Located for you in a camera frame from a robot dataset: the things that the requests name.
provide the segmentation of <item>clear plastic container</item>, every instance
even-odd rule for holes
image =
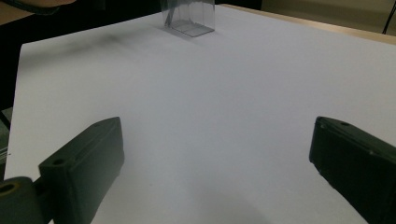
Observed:
[[[214,0],[160,0],[165,26],[189,36],[215,30]]]

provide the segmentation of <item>gripper screw hole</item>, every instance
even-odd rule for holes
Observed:
[[[8,191],[12,190],[15,188],[14,184],[6,184],[4,186],[0,187],[0,194],[1,193],[7,193]]]
[[[58,159],[56,161],[53,162],[54,165],[62,165],[64,164],[64,160],[63,159]]]

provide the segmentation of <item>table edge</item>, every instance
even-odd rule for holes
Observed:
[[[241,11],[246,11],[249,13],[253,13],[256,15],[261,15],[265,17],[270,17],[273,19],[278,19],[282,21],[289,21],[289,22],[294,22],[302,25],[307,25],[310,27],[315,27],[321,30],[326,30],[326,31],[331,31],[335,33],[341,33],[341,34],[346,34],[346,35],[352,35],[364,39],[369,39],[369,40],[374,40],[377,42],[382,42],[382,43],[387,43],[391,45],[396,45],[396,36],[393,35],[382,35],[379,33],[373,33],[369,31],[363,31],[363,30],[358,30],[358,29],[353,29],[353,28],[348,28],[344,26],[337,26],[337,25],[332,25],[328,23],[323,23],[319,21],[309,21],[309,20],[304,20],[300,18],[294,18],[290,16],[284,16],[280,14],[275,14],[271,12],[265,12],[265,11],[260,11],[256,9],[251,9],[251,8],[246,8],[246,7],[237,7],[233,5],[228,5],[228,4],[221,4],[223,7],[229,7],[233,9],[238,9]]]

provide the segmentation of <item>table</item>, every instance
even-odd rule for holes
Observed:
[[[396,145],[396,48],[227,7],[189,38],[161,14],[24,45],[6,177],[121,118],[93,223],[365,223],[308,161],[317,116]]]
[[[311,27],[315,27],[318,29],[326,30],[326,31],[332,31],[336,33],[341,33],[341,34],[347,34],[347,35],[353,35],[357,36],[360,38],[364,39],[371,39],[383,43],[389,43],[389,44],[396,44],[396,36],[394,35],[382,35],[379,33],[374,33],[374,32],[369,32],[369,31],[363,31],[363,30],[358,30],[354,28],[349,28],[349,27],[344,27],[344,26],[338,26],[338,25],[332,25],[324,22],[319,22],[319,21],[309,21],[305,19],[300,19],[300,18],[295,18],[295,17],[290,17],[290,16],[285,16],[285,15],[280,15],[280,14],[275,14],[272,12],[266,12],[266,11],[259,11],[251,8],[245,8],[245,7],[237,7],[237,6],[231,6],[227,4],[223,4],[225,7],[231,7],[239,10],[243,10],[246,12],[262,15],[265,17],[270,17],[282,21],[290,21],[294,23],[299,23]]]

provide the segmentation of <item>black plastic part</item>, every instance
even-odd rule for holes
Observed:
[[[396,223],[396,148],[336,119],[318,117],[309,160],[370,224]]]
[[[11,123],[9,122],[9,120],[3,114],[2,111],[0,111],[0,120],[3,122],[3,124],[7,127],[8,130],[11,130]]]
[[[120,119],[95,123],[39,165],[56,224],[91,223],[124,162]]]
[[[0,183],[0,223],[45,223],[30,178],[15,177]]]
[[[97,122],[40,165],[0,183],[0,224],[88,224],[124,163],[120,118]]]

